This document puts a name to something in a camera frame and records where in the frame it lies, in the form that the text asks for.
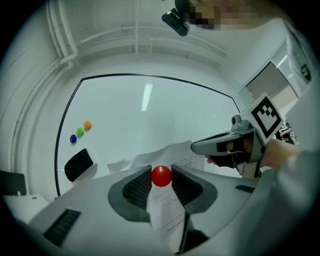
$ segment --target paper sheet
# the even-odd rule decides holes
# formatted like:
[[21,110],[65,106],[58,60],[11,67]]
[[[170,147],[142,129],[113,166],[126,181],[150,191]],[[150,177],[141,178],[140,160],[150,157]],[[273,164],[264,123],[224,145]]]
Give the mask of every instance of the paper sheet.
[[[124,159],[108,164],[111,174],[122,172],[130,168],[147,165],[185,166],[204,170],[205,158],[191,151],[191,141],[171,144],[156,152],[140,154],[133,159]],[[151,227],[160,232],[163,242],[169,246],[173,253],[180,249],[185,224],[185,209],[181,205],[171,183],[166,187],[157,187],[152,184],[148,196],[147,212],[150,214]]]

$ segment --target red ball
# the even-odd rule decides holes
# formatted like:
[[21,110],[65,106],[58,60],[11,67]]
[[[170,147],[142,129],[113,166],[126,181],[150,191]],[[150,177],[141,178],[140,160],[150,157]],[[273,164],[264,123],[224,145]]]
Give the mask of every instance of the red ball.
[[171,171],[166,166],[157,166],[151,173],[151,179],[154,185],[165,187],[171,181]]

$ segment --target green ball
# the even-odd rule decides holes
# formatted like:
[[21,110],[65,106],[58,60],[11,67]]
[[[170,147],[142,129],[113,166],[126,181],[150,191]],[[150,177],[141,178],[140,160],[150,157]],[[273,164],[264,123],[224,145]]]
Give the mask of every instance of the green ball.
[[76,130],[76,135],[77,135],[78,138],[82,137],[84,135],[84,129],[82,127],[79,127]]

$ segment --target black whiteboard frame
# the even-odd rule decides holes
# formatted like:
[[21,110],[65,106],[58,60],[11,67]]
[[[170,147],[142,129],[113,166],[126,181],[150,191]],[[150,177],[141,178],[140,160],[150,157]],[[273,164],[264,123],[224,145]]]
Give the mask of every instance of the black whiteboard frame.
[[64,125],[64,121],[65,121],[68,109],[69,109],[70,104],[71,104],[73,98],[75,97],[79,87],[81,86],[82,82],[85,81],[85,80],[96,79],[96,78],[105,78],[105,77],[129,77],[129,76],[169,79],[169,80],[175,80],[175,81],[179,81],[179,82],[183,82],[183,83],[199,86],[199,87],[208,89],[210,91],[216,92],[218,94],[224,95],[224,96],[232,99],[234,104],[235,104],[235,106],[236,106],[236,108],[238,109],[238,111],[240,113],[240,110],[239,110],[239,108],[238,108],[238,106],[237,106],[237,104],[236,104],[236,102],[235,102],[233,97],[231,97],[231,96],[229,96],[229,95],[227,95],[225,93],[222,93],[222,92],[220,92],[218,90],[209,88],[207,86],[204,86],[204,85],[201,85],[201,84],[198,84],[198,83],[195,83],[195,82],[186,81],[186,80],[179,79],[179,78],[173,78],[173,77],[161,76],[161,75],[152,75],[152,74],[137,74],[137,73],[101,74],[101,75],[95,75],[95,76],[89,76],[89,77],[82,78],[80,80],[80,82],[78,83],[78,85],[76,86],[76,88],[74,89],[74,91],[73,91],[73,93],[72,93],[72,95],[71,95],[71,97],[70,97],[70,99],[69,99],[69,101],[68,101],[68,103],[67,103],[67,105],[65,107],[64,113],[63,113],[62,118],[61,118],[59,130],[58,130],[58,133],[57,133],[57,136],[56,136],[55,149],[54,149],[54,180],[55,180],[56,193],[57,193],[58,197],[60,197],[60,195],[61,195],[60,194],[60,187],[59,187],[59,179],[58,179],[58,149],[59,149],[60,135],[61,135],[61,130],[62,130],[62,127]]

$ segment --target orange ball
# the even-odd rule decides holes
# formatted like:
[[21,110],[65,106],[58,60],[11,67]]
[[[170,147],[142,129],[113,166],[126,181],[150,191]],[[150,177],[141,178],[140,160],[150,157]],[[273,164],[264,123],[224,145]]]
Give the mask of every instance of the orange ball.
[[91,121],[86,121],[86,122],[84,123],[84,129],[85,129],[85,130],[90,130],[91,127],[92,127]]

